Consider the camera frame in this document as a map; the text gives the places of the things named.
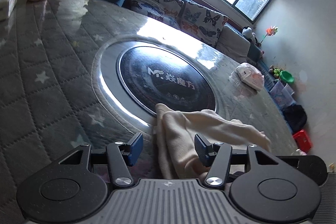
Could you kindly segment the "round black induction cooktop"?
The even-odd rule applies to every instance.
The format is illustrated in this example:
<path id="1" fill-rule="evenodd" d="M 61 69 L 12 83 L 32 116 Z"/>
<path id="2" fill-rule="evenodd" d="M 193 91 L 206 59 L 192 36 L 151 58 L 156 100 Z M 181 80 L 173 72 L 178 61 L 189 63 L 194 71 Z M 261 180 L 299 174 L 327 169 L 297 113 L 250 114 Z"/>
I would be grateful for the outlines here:
<path id="1" fill-rule="evenodd" d="M 132 46 L 120 53 L 116 71 L 129 96 L 153 115 L 159 103 L 183 112 L 217 108 L 204 75 L 172 51 L 149 44 Z"/>

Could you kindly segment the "pink white tissue pack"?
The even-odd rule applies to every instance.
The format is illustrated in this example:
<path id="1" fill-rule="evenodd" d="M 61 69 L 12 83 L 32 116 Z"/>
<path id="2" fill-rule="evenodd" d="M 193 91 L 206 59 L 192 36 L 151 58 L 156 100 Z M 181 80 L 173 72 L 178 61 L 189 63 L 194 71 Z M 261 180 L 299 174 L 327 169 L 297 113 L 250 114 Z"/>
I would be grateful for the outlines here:
<path id="1" fill-rule="evenodd" d="M 264 75 L 249 63 L 241 63 L 235 69 L 241 81 L 256 91 L 261 91 L 264 88 Z"/>

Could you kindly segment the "grey quilted star tablecloth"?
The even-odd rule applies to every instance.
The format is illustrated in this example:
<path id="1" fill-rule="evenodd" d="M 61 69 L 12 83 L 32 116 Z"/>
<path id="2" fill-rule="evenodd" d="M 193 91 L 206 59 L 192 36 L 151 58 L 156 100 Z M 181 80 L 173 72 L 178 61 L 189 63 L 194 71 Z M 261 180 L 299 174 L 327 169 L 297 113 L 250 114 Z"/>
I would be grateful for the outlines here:
<path id="1" fill-rule="evenodd" d="M 108 103 L 94 93 L 92 65 L 102 47 L 152 42 L 181 55 L 208 80 L 217 113 L 262 131 L 276 155 L 297 145 L 265 90 L 239 82 L 237 62 L 197 39 L 99 0 L 18 0 L 1 22 L 1 223 L 21 223 L 16 192 L 28 176 L 80 144 L 103 148 L 144 134 L 134 178 L 160 178 L 155 118 L 121 90 Z"/>

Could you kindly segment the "clear plastic storage box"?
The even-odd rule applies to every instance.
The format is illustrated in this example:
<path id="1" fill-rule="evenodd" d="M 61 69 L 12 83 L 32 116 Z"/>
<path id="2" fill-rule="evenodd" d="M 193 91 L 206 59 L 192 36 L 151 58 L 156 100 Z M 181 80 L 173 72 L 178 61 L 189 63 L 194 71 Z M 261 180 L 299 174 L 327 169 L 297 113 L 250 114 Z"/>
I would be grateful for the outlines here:
<path id="1" fill-rule="evenodd" d="M 274 87 L 270 90 L 270 96 L 280 109 L 295 104 L 294 98 L 281 81 L 276 82 Z"/>

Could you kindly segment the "black backpack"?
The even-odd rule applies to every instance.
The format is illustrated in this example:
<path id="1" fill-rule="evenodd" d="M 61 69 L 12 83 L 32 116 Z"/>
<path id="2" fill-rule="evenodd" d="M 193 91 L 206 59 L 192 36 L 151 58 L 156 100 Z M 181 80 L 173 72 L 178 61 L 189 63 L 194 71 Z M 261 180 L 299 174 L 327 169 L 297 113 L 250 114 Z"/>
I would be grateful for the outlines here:
<path id="1" fill-rule="evenodd" d="M 307 123 L 307 115 L 301 105 L 296 103 L 282 109 L 284 119 L 291 128 L 292 134 L 302 130 Z"/>

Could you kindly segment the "red plastic stool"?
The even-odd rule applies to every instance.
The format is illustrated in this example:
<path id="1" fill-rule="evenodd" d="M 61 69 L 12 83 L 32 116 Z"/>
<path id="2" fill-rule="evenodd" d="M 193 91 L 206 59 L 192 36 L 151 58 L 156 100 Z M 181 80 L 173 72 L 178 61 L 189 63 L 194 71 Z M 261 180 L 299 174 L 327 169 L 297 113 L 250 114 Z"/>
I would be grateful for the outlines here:
<path id="1" fill-rule="evenodd" d="M 298 148 L 304 153 L 308 153 L 313 148 L 313 143 L 305 129 L 293 134 L 293 139 L 297 143 Z"/>

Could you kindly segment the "plain grey cushion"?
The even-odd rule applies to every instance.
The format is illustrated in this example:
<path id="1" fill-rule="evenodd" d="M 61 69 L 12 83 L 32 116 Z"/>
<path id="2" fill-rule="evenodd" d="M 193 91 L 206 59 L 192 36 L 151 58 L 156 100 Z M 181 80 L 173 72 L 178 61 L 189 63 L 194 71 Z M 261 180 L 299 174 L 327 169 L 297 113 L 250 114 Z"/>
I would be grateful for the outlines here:
<path id="1" fill-rule="evenodd" d="M 230 28 L 229 25 L 225 25 L 215 48 L 241 64 L 247 61 L 250 46 L 248 40 Z"/>

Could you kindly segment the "green plastic bowl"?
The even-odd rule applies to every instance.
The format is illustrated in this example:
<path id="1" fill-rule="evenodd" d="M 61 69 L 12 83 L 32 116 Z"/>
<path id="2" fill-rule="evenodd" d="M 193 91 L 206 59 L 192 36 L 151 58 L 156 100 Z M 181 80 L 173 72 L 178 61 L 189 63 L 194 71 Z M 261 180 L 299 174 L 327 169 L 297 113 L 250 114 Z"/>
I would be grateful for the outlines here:
<path id="1" fill-rule="evenodd" d="M 293 84 L 294 77 L 288 71 L 281 71 L 279 74 L 280 80 L 286 84 Z"/>

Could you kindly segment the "panda plush toy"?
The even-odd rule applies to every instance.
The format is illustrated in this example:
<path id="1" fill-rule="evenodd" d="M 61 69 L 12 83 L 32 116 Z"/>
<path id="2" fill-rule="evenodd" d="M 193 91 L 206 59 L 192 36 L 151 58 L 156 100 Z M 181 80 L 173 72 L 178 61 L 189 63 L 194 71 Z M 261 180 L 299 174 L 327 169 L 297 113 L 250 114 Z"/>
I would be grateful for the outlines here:
<path id="1" fill-rule="evenodd" d="M 251 43 L 256 43 L 255 33 L 252 31 L 252 28 L 244 27 L 242 30 L 242 36 Z"/>

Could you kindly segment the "right butterfly print cushion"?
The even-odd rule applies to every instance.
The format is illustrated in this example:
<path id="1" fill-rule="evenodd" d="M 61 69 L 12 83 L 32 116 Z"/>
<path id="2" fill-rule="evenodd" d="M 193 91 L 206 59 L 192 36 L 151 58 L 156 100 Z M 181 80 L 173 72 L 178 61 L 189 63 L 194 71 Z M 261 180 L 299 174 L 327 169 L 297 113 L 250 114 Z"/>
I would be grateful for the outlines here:
<path id="1" fill-rule="evenodd" d="M 216 47 L 228 16 L 194 2 L 187 2 L 180 20 L 180 28 L 201 42 Z"/>

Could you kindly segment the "butterfly print cushion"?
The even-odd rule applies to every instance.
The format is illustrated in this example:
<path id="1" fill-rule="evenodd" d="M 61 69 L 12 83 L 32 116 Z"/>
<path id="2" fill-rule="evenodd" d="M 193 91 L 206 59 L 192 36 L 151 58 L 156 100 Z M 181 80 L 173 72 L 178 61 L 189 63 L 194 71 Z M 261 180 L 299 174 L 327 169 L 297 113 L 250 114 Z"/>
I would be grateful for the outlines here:
<path id="1" fill-rule="evenodd" d="M 228 16 L 194 2 L 187 2 L 180 20 L 180 28 L 201 42 L 216 47 Z"/>
<path id="2" fill-rule="evenodd" d="M 146 15 L 177 30 L 180 30 L 178 23 L 184 1 L 182 0 L 130 0 L 132 11 Z"/>

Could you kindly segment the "colourful pinwheel toy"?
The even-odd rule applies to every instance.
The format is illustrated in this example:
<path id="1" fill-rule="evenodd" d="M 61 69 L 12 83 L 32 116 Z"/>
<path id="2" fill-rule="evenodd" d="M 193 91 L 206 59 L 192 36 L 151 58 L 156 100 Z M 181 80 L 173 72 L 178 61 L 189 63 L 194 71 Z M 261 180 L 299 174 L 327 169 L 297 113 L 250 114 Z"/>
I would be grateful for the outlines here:
<path id="1" fill-rule="evenodd" d="M 260 43 L 262 43 L 266 37 L 276 35 L 277 32 L 278 32 L 278 27 L 277 26 L 270 26 L 270 28 L 266 29 L 266 34 L 264 35 L 264 37 L 262 38 L 262 41 Z"/>

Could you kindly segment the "left butterfly print cushion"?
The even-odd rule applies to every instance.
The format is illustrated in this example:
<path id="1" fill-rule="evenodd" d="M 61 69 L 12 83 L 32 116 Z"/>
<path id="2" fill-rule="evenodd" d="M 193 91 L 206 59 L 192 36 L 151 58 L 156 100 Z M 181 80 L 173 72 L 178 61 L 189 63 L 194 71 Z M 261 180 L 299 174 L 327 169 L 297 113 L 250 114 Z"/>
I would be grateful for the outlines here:
<path id="1" fill-rule="evenodd" d="M 132 11 L 146 15 L 177 30 L 180 30 L 178 23 L 184 1 L 182 0 L 130 0 Z"/>

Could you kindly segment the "blue sofa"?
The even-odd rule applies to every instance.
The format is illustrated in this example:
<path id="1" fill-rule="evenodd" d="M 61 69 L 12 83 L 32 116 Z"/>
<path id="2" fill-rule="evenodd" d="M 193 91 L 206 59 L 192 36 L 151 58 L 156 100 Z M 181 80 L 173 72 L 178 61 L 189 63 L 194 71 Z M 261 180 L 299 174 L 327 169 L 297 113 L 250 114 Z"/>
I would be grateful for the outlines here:
<path id="1" fill-rule="evenodd" d="M 265 76 L 271 90 L 275 79 L 261 61 L 262 50 L 250 27 L 239 27 L 228 16 L 197 0 L 103 0 L 165 23 L 206 43 L 231 59 L 248 62 Z"/>

